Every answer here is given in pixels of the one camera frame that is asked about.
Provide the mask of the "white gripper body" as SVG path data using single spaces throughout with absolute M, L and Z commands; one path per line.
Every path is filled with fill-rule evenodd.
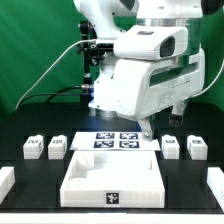
M 174 59 L 120 59 L 114 70 L 115 111 L 123 118 L 141 120 L 199 93 L 204 85 L 202 49 L 176 67 Z

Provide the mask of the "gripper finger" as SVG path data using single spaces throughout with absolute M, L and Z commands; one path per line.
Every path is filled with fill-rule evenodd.
M 150 119 L 149 118 L 141 119 L 138 121 L 138 124 L 142 131 L 142 138 L 145 141 L 151 142 L 153 140 L 153 129 L 150 124 Z
M 183 116 L 187 104 L 184 101 L 173 105 L 171 114 L 169 115 L 169 125 L 171 127 L 180 127 L 183 124 Z

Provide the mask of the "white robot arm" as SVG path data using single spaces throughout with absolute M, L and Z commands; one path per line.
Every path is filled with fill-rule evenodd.
M 201 19 L 224 0 L 73 2 L 96 33 L 89 54 L 100 69 L 91 110 L 138 122 L 148 141 L 155 113 L 171 107 L 171 123 L 181 124 L 186 101 L 204 86 Z

